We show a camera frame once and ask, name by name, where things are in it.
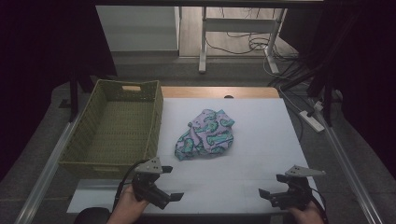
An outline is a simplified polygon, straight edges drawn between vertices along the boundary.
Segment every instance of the patterned fabric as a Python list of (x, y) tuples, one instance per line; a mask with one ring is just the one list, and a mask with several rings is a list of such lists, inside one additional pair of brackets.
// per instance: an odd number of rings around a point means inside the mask
[(233, 144), (233, 119), (223, 110), (205, 109), (177, 140), (175, 156), (181, 161), (197, 156), (220, 155)]

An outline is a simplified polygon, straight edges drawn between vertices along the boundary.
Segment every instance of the white table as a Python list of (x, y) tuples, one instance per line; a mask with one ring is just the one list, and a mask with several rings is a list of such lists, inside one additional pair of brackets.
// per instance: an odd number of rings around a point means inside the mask
[[(189, 129), (188, 122), (206, 108), (223, 109), (235, 120), (232, 147), (220, 157), (179, 161), (174, 156), (177, 139)], [(167, 194), (185, 194), (163, 210), (149, 205), (147, 215), (279, 212), (260, 198), (258, 188), (284, 192), (288, 186), (277, 182), (276, 174), (284, 174), (294, 164), (307, 167), (282, 99), (165, 98), (162, 121), (157, 155), (163, 165), (174, 169), (161, 175), (156, 184)], [(309, 181), (315, 189), (313, 179)], [(94, 206), (111, 211), (119, 182), (80, 180), (67, 212), (79, 213)]]

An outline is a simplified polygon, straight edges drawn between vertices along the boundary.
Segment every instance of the purple and teal cloth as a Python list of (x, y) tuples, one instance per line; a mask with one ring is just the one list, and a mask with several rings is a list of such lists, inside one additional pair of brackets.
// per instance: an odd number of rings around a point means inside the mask
[(222, 154), (233, 144), (234, 121), (223, 110), (205, 109), (177, 140), (175, 156), (181, 161)]

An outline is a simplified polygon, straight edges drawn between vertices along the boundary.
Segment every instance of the woven basket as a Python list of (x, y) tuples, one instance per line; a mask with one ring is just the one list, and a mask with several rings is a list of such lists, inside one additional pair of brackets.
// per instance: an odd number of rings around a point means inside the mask
[(159, 81), (99, 80), (59, 164), (81, 179), (120, 179), (155, 157), (163, 112)]

